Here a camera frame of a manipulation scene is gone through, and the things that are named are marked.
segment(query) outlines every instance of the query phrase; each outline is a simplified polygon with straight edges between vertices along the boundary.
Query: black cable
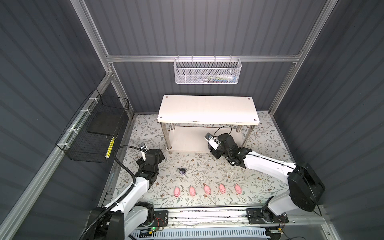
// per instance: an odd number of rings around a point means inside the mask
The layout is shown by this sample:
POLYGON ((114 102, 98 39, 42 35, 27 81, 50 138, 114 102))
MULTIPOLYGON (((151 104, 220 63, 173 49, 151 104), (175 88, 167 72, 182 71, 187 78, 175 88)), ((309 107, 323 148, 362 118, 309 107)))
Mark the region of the black cable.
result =
MULTIPOLYGON (((290 169, 296 170, 295 168, 290 167, 290 166, 285 165, 285 164, 282 164, 282 163, 280 163, 280 162, 275 162, 275 161, 273 161, 273 160, 270 160, 270 159, 267 159, 267 158, 263 158, 263 157, 260 157, 260 158, 265 159, 265 160, 268 160, 268 161, 271 161, 271 162, 274 162, 274 163, 277 163, 277 164, 280 164, 280 165, 282 165, 282 166, 287 166, 287 167, 289 167, 290 169)), ((308 182, 307 178, 306 178, 306 177, 305 177, 299 170, 297 170, 297 172, 304 178, 305 182, 308 184, 308 186, 309 186, 309 188, 310 188, 310 190, 311 190, 312 196, 313 196, 313 198, 314 198, 314 201, 312 201, 312 202, 313 202, 315 205, 317 205, 317 208, 319 209, 320 214, 318 214, 318 213, 315 212, 314 210, 313 210, 313 212, 316 213, 317 215, 319 215, 319 216, 322 217, 323 214, 321 213, 319 204, 318 204, 317 201, 316 201, 316 197, 315 197, 315 195, 314 195, 314 193, 313 193, 313 190, 312 190, 312 188, 311 188, 310 183, 308 182)))
MULTIPOLYGON (((136 183, 136 178, 135 178, 135 175, 126 167, 123 165, 122 162, 120 162, 118 160, 118 157, 117 157, 117 152, 120 148, 123 148, 123 147, 128 147, 128 148, 133 148, 133 149, 136 149, 136 150, 139 150, 139 151, 142 151, 142 152, 145 152, 144 150, 138 148, 138 147, 134 147, 134 146, 129 146, 129 145, 123 145, 123 146, 119 146, 118 148, 115 149, 115 151, 113 152, 113 158, 115 159, 115 161, 125 170, 127 171, 131 177, 132 177, 132 184, 131 186, 129 187, 129 189, 118 199, 116 200, 116 202, 121 202, 122 199, 124 199, 130 192, 131 190, 134 188, 135 186, 135 183, 136 183)), ((112 208, 114 208, 117 203, 114 202, 111 206, 109 206, 108 208, 106 208, 104 211, 102 211, 96 218, 95 220, 89 225, 89 227, 87 227, 87 229, 84 230, 83 234, 80 236, 79 240, 83 240, 84 237, 88 234, 89 230, 93 227, 93 225, 95 225, 96 223, 99 222, 99 220, 107 213, 109 212, 112 208)))
MULTIPOLYGON (((222 127, 220 127, 220 128, 223 128, 223 127, 230 127, 230 128, 231 128, 231 131, 230 131, 228 134, 231 134, 231 132, 232 132, 232 127, 231 127, 231 126, 229 126, 229 125, 224 125, 224 126, 222 126, 222 127)), ((214 133, 214 136, 213 136, 213 137, 218 137, 218 136, 215 136, 215 134, 217 133, 217 131, 220 130, 220 128, 216 130, 216 132, 214 133)))
POLYGON ((134 238, 131 234, 128 235, 130 239, 132 240, 137 240, 136 238, 134 238))
POLYGON ((280 223, 278 223, 278 224, 279 224, 279 228, 281 229, 281 231, 283 232, 283 234, 288 238, 288 239, 285 239, 285 240, 292 240, 292 239, 294 239, 294 238, 303 238, 303 239, 307 240, 305 237, 300 237, 300 236, 293 237, 293 238, 288 237, 288 236, 285 234, 285 232, 283 231, 283 229, 281 228, 280 223))

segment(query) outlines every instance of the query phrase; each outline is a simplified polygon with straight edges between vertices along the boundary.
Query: red wire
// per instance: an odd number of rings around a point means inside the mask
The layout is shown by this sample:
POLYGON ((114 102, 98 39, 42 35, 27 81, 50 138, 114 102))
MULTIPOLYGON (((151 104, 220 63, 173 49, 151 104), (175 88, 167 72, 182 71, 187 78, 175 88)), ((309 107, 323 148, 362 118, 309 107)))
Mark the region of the red wire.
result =
POLYGON ((160 223, 159 223, 159 219, 158 218, 155 218, 156 220, 157 220, 157 229, 156 229, 156 231, 159 229, 159 227, 160 227, 160 223))
MULTIPOLYGON (((284 217, 283 217, 283 216, 280 215, 280 217, 282 217, 283 220, 284 220, 284 217)), ((280 220, 280 218, 278 217, 277 219, 281 222, 281 225, 283 225, 283 222, 280 220)), ((284 223, 284 226, 283 226, 283 228, 282 228, 281 230, 283 230, 283 229, 285 230, 285 223, 284 223)))
POLYGON ((165 223, 164 223, 164 221, 161 219, 161 218, 156 218, 158 221, 159 221, 159 219, 163 222, 163 227, 165 227, 166 225, 165 225, 165 223))

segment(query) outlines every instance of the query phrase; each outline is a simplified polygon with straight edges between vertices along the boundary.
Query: floral patterned floor mat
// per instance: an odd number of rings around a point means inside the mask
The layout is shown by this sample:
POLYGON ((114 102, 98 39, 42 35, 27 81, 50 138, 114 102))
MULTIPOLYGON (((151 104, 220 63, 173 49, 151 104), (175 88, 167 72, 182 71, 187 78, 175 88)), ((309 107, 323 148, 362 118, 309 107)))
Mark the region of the floral patterned floor mat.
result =
MULTIPOLYGON (((291 162, 268 112, 258 112, 258 116, 260 124, 255 126, 246 147, 265 156, 291 162)), ((221 125, 197 124, 196 126, 221 125)), ((243 126, 244 137, 248 129, 249 126, 243 126)), ((138 146, 142 142, 145 142, 149 148, 160 148, 165 155, 165 160, 159 164, 160 173, 155 184, 140 199, 152 203, 155 208, 261 204, 270 196, 288 189, 286 184, 274 177, 259 171, 231 166, 224 157, 217 160, 206 153, 168 152, 160 124, 157 122, 157 114, 136 117, 129 144, 138 146), (178 167, 186 168, 186 174, 180 175, 178 167), (218 188, 220 184, 225 186, 226 193, 220 193, 218 188), (242 188, 241 194, 235 192, 236 184, 242 188), (204 185, 211 188, 210 195, 204 192, 204 185), (189 195, 190 186, 196 190, 194 197, 189 195), (174 196, 176 187, 180 188, 179 197, 174 196)), ((138 169, 136 160, 140 157, 140 152, 127 149, 124 165, 135 173, 138 169)), ((114 197, 131 182, 130 175, 121 169, 114 197)))

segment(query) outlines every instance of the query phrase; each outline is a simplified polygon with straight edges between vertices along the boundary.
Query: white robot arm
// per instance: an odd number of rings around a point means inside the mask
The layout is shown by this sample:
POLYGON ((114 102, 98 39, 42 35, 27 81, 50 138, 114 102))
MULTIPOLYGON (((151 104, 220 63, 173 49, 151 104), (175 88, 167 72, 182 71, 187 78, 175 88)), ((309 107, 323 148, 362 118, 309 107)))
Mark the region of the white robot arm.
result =
POLYGON ((145 144, 140 146, 144 154, 137 160, 139 170, 135 175, 116 158, 118 164, 134 178, 133 183, 125 188, 114 200, 104 208, 95 208, 89 217, 88 226, 81 239, 98 239, 98 233, 105 235, 105 239, 129 239, 131 232, 139 225, 150 225, 154 219, 153 204, 137 202, 149 190, 159 174, 158 164, 165 157, 160 149, 148 149, 145 144))
POLYGON ((224 156, 231 165, 254 169, 271 175, 289 186, 289 190, 270 197, 262 207, 262 219, 274 222, 287 211, 301 208, 313 211, 325 190, 325 186, 309 164, 298 166, 263 156, 251 149, 239 148, 228 133, 215 139, 212 134, 205 136, 208 148, 217 159, 224 156))

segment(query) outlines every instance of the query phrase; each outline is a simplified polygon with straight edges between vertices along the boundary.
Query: corrugated wall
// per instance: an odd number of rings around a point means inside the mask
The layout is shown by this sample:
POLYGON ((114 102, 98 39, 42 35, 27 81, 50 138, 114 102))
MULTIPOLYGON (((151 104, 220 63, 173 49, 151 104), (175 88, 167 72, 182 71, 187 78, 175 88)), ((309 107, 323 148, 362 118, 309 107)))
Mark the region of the corrugated wall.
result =
MULTIPOLYGON (((110 55, 293 55, 325 0, 86 0, 110 55)), ((290 63, 243 63, 236 85, 174 83, 170 63, 115 63, 135 112, 164 94, 252 96, 268 110, 290 63)))
POLYGON ((343 239, 382 239, 384 1, 339 0, 275 114, 343 239))
POLYGON ((173 63, 114 63, 136 112, 158 112, 166 94, 251 96, 257 110, 268 110, 291 65, 243 63, 238 84, 189 85, 175 83, 173 63))
MULTIPOLYGON (((0 43, 2 222, 105 72, 69 0, 1 1, 0 43)), ((63 159, 14 239, 79 235, 109 168, 63 159)))
POLYGON ((292 55, 324 0, 86 0, 110 55, 292 55))

